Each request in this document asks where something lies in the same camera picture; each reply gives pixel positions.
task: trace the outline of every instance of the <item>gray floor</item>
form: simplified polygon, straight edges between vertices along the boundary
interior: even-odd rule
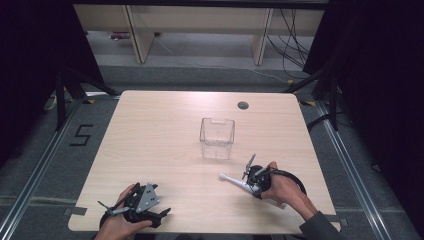
[[[281,86],[284,88],[287,86],[287,80],[290,79],[281,71],[283,69],[282,57],[270,44],[266,46],[262,66],[255,66],[247,36],[164,33],[154,41],[147,62],[138,64],[131,41],[113,41],[109,39],[109,34],[89,32],[87,38],[98,64],[101,66],[105,81],[117,90],[146,89],[147,85],[153,89],[161,86],[165,86],[164,88],[167,89],[169,88],[167,78],[171,74],[183,77],[184,74],[189,73],[190,75],[187,75],[184,81],[190,83],[196,79],[206,79],[205,81],[211,82],[213,79],[207,79],[210,76],[228,78],[235,69],[238,69],[237,74],[242,76],[234,76],[234,79],[242,79],[239,81],[244,81],[248,86],[222,89],[215,86],[213,89],[276,91],[279,89],[278,84],[282,84]],[[311,38],[300,38],[299,40],[306,48],[309,48],[312,42]],[[301,61],[296,51],[290,51],[290,55]],[[284,61],[284,69],[290,73],[300,70],[298,66],[289,61]],[[151,76],[150,79],[140,79],[143,76],[142,73],[146,73],[146,71]],[[296,77],[305,76],[302,73],[295,75]],[[262,81],[264,86],[261,88],[255,85],[249,86],[254,81]],[[146,86],[140,86],[141,82],[147,83]],[[172,90],[184,88],[185,86],[181,83],[181,85],[175,84]],[[312,86],[308,86],[300,90],[297,93],[299,100],[311,100],[311,89]],[[93,235],[91,232],[70,231],[67,228],[69,216],[64,212],[75,205],[88,174],[89,166],[96,154],[93,149],[100,145],[116,103],[117,100],[96,100],[94,104],[83,104],[79,107],[12,239],[89,239]],[[301,110],[305,117],[305,123],[319,117],[316,107],[301,106]],[[42,157],[44,149],[54,134],[55,117],[54,111],[49,111],[41,116],[31,136],[22,143],[22,149],[25,149],[22,155],[12,158],[0,170],[0,218],[6,216],[14,198],[21,193],[31,171]],[[338,122],[342,140],[392,238],[420,239],[385,179],[370,168],[370,164],[373,162],[372,157],[354,126],[351,125],[349,118],[340,115]],[[78,126],[85,123],[93,124],[92,128],[86,129],[86,134],[91,135],[89,147],[79,148],[78,151],[73,150],[69,145],[78,141],[74,138],[74,134]],[[337,214],[344,223],[343,235],[349,239],[377,239],[324,125],[315,126],[310,135]],[[168,235],[161,235],[157,238],[172,239]],[[237,238],[249,239],[250,237],[237,236]],[[282,236],[273,236],[273,238],[283,239]],[[235,236],[220,236],[219,239],[235,239]]]

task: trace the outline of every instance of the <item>sleeve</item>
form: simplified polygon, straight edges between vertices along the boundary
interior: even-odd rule
[[[347,239],[325,218],[322,212],[300,225],[300,230],[308,240],[344,240]]]

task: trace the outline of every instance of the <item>transparent container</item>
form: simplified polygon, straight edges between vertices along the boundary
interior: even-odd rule
[[[200,142],[203,158],[229,159],[234,143],[234,120],[203,118]]]

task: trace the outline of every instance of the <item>wooden table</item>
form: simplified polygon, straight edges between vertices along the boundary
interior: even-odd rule
[[[249,108],[237,104],[247,102]],[[229,160],[203,159],[202,118],[232,119],[235,139]],[[316,207],[335,214],[296,97],[279,93],[126,91],[116,107],[87,177],[69,228],[97,231],[105,209],[131,183],[158,184],[161,203],[172,210],[157,228],[143,232],[296,234],[304,221],[291,207],[254,198],[219,180],[241,179],[254,164],[276,161],[299,177]]]

